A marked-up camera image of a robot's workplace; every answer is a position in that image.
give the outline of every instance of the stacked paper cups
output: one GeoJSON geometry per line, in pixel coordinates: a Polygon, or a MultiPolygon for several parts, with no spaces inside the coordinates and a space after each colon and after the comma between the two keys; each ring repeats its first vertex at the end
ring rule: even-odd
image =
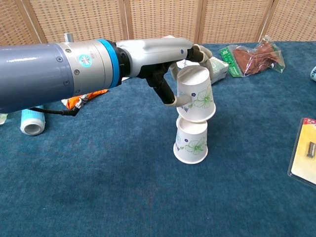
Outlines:
{"type": "Polygon", "coordinates": [[[177,108],[173,152],[181,162],[197,164],[207,156],[207,121],[216,111],[209,70],[200,65],[181,69],[177,75],[177,94],[189,95],[192,100],[177,108]]]}

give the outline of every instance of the tape roll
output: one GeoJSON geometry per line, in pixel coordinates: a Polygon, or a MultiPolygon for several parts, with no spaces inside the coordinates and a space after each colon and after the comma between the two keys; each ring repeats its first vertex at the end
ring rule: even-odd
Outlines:
{"type": "Polygon", "coordinates": [[[34,136],[42,133],[45,129],[44,113],[32,110],[22,110],[20,130],[27,135],[34,136]]]}
{"type": "Polygon", "coordinates": [[[311,71],[311,79],[316,81],[316,67],[314,67],[311,71]]]}

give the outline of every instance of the woven wall panel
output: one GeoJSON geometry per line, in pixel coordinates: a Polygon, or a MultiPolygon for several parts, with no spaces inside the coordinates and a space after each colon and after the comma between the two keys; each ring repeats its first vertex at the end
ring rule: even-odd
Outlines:
{"type": "Polygon", "coordinates": [[[123,40],[121,13],[117,0],[30,0],[48,42],[104,38],[123,40]]]}
{"type": "Polygon", "coordinates": [[[129,0],[129,4],[134,39],[173,35],[194,41],[198,34],[199,0],[129,0]]]}
{"type": "Polygon", "coordinates": [[[254,42],[269,0],[206,0],[202,43],[254,42]]]}
{"type": "Polygon", "coordinates": [[[273,40],[316,40],[316,0],[279,0],[267,34],[273,40]]]}
{"type": "Polygon", "coordinates": [[[34,43],[13,0],[0,0],[0,45],[34,43]]]}

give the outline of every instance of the snack bag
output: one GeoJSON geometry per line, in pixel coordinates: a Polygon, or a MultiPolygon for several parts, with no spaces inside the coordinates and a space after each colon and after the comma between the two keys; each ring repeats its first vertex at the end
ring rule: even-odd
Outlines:
{"type": "Polygon", "coordinates": [[[281,49],[265,36],[255,48],[229,45],[220,50],[224,62],[229,64],[232,77],[247,77],[268,68],[280,73],[285,68],[281,49]]]}
{"type": "MultiPolygon", "coordinates": [[[[108,92],[107,89],[99,90],[99,91],[95,91],[95,92],[89,93],[89,94],[88,94],[88,100],[92,100],[92,99],[95,98],[96,96],[102,95],[102,94],[104,94],[104,93],[106,93],[106,92],[108,92]]],[[[69,98],[69,99],[62,100],[61,102],[62,102],[69,110],[71,110],[71,109],[76,105],[76,103],[79,101],[79,98],[80,98],[80,97],[81,97],[81,95],[75,96],[75,97],[72,97],[72,98],[69,98]]]]}

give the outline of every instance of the orange snack wrapper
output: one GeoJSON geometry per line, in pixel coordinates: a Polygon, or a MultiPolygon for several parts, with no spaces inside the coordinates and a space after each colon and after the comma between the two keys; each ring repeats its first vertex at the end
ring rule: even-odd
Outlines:
{"type": "MultiPolygon", "coordinates": [[[[95,91],[92,93],[87,94],[88,95],[88,100],[92,100],[93,98],[97,97],[98,95],[102,95],[104,93],[108,92],[107,89],[104,90],[99,90],[99,91],[95,91]]],[[[71,110],[76,103],[79,101],[81,95],[79,96],[74,96],[72,98],[66,99],[66,100],[62,100],[62,103],[69,109],[71,110]]]]}

